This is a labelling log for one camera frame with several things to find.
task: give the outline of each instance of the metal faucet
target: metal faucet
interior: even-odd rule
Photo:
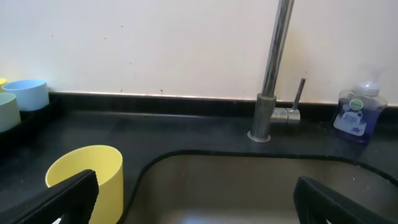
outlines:
[[[294,0],[279,0],[264,84],[261,93],[257,94],[253,123],[251,130],[248,132],[249,138],[253,141],[267,142],[271,140],[269,136],[271,122],[290,124],[300,121],[300,112],[297,109],[297,105],[305,84],[304,78],[301,79],[292,108],[275,108],[276,96],[274,96],[293,5]]]

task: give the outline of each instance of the yellow cup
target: yellow cup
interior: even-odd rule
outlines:
[[[5,84],[7,84],[7,80],[5,78],[0,78],[0,93],[4,92],[2,86],[4,86]]]
[[[56,160],[45,175],[51,187],[85,169],[97,175],[99,194],[90,224],[116,223],[123,212],[123,158],[111,146],[87,146],[76,149]]]

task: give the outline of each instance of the sink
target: sink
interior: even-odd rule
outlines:
[[[344,162],[234,156],[172,156],[142,176],[125,223],[299,223],[293,191],[311,177],[398,223],[398,188]]]

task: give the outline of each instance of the wall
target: wall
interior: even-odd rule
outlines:
[[[277,0],[2,0],[0,76],[53,91],[253,100]],[[296,0],[275,94],[334,103],[369,64],[398,106],[398,1]]]

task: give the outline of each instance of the countertop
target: countertop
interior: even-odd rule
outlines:
[[[398,186],[398,124],[379,123],[372,141],[361,146],[335,137],[328,123],[273,124],[271,141],[251,141],[251,118],[75,111],[51,122],[31,142],[0,158],[0,211],[47,187],[44,177],[62,155],[105,144],[124,159],[124,203],[140,174],[174,154],[214,154],[326,159],[349,162]]]

